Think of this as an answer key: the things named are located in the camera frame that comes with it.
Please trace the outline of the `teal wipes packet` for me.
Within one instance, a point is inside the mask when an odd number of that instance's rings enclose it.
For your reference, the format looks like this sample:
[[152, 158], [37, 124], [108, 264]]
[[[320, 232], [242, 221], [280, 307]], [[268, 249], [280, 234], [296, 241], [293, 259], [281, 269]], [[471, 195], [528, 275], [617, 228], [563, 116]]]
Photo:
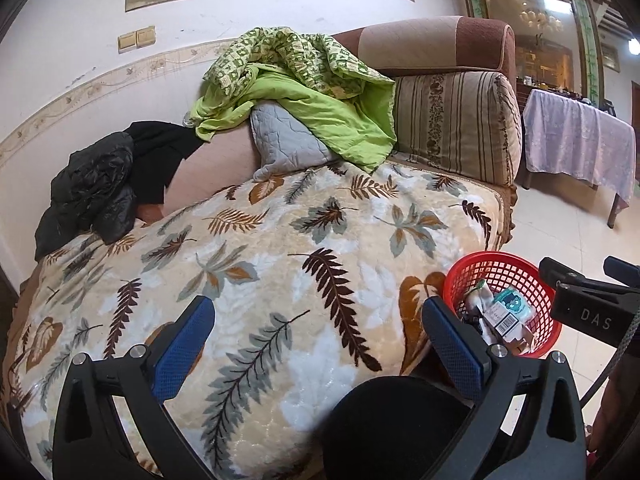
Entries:
[[535, 316], [535, 309], [529, 304], [525, 296], [517, 289], [509, 287], [503, 289], [494, 297], [495, 304], [502, 304], [522, 323], [528, 322]]

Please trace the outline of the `white medicine box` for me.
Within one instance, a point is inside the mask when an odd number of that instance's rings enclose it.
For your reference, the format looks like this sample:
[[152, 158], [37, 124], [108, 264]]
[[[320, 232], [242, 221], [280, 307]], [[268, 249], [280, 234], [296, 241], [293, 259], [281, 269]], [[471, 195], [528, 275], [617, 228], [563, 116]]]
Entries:
[[516, 315], [501, 302], [495, 302], [483, 311], [483, 318], [499, 339], [508, 347], [523, 352], [534, 342], [534, 335]]

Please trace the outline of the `white sock green trim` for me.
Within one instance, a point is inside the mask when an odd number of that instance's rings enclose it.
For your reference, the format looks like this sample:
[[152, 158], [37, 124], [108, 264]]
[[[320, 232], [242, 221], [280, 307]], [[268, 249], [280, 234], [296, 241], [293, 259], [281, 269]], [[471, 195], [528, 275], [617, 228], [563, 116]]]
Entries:
[[485, 280], [479, 280], [464, 297], [464, 307], [470, 315], [482, 315], [493, 303], [494, 294]]

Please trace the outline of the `black plastic bag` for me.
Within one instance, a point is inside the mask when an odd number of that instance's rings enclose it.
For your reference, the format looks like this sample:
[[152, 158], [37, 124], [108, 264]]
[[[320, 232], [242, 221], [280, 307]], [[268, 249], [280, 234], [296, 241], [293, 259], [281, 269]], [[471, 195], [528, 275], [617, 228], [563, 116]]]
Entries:
[[482, 326], [480, 325], [480, 321], [483, 319], [482, 316], [478, 312], [469, 312], [467, 310], [463, 310], [459, 313], [460, 320], [477, 331], [477, 333], [482, 332]]

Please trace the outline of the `red plastic basket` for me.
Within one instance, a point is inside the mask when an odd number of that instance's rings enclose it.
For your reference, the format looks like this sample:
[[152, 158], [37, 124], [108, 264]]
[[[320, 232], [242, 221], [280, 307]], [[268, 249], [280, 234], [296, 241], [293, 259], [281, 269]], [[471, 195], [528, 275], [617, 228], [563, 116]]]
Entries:
[[455, 314], [477, 316], [487, 335], [529, 358], [551, 351], [562, 330], [551, 317], [553, 289], [533, 263], [507, 252], [473, 252], [458, 260], [442, 294]]

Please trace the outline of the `table with lilac cloth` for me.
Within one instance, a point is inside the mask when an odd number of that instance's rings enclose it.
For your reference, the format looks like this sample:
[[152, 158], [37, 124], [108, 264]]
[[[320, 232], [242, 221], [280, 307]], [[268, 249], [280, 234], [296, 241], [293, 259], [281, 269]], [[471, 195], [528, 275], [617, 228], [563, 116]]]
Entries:
[[522, 119], [526, 170], [609, 188], [614, 200], [608, 226], [614, 228], [634, 195], [634, 128], [597, 107], [539, 89], [529, 92]]

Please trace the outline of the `striped beige sofa cushion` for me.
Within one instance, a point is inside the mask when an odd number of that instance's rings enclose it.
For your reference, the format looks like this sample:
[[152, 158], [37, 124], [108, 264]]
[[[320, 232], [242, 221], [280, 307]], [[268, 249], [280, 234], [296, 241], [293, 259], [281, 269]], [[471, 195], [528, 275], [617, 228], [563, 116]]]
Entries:
[[521, 115], [498, 72], [405, 76], [396, 80], [397, 149], [427, 166], [502, 188], [522, 156]]

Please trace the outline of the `black jacket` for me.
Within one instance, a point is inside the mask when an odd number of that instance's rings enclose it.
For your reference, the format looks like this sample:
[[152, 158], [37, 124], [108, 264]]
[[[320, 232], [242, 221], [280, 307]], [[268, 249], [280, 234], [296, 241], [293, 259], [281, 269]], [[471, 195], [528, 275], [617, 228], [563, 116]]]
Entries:
[[141, 206], [162, 206], [181, 163], [203, 144], [171, 122], [134, 122], [73, 152], [51, 181], [50, 206], [35, 232], [42, 260], [85, 232], [109, 245], [131, 231]]

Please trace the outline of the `leaf pattern fleece blanket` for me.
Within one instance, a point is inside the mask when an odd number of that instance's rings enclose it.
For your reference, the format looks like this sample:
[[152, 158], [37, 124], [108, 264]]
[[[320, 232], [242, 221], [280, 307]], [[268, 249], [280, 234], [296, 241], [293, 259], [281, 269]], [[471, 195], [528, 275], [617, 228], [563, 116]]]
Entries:
[[352, 388], [405, 375], [420, 304], [463, 256], [502, 242], [489, 186], [348, 162], [226, 188], [114, 244], [82, 234], [43, 259], [3, 364], [32, 464], [52, 474], [54, 418], [75, 354], [120, 358], [191, 299], [215, 325], [169, 414], [221, 479], [307, 479], [314, 438]]

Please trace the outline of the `green quilt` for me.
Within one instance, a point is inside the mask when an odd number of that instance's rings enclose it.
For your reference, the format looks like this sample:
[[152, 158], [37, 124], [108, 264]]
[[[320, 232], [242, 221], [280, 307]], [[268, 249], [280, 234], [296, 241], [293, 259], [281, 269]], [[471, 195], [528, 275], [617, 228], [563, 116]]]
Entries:
[[280, 104], [341, 158], [372, 172], [397, 142], [395, 81], [336, 39], [288, 27], [255, 27], [228, 45], [203, 76], [184, 121], [203, 140]]

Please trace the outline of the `grey quilted pillow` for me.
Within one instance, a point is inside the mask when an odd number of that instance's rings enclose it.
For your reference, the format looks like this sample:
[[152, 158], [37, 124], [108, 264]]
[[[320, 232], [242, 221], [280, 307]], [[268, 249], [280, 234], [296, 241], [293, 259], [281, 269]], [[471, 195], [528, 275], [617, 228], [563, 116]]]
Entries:
[[260, 156], [253, 176], [256, 182], [340, 159], [277, 102], [262, 101], [252, 108], [250, 130]]

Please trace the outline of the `small wall switch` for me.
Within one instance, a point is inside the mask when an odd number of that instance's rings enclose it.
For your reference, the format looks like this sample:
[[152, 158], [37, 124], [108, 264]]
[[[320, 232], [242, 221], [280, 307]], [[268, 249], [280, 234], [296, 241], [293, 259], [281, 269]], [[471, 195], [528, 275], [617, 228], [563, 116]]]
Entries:
[[155, 43], [156, 29], [154, 26], [149, 26], [120, 35], [117, 38], [117, 50], [119, 53], [125, 53], [130, 50], [149, 47]]

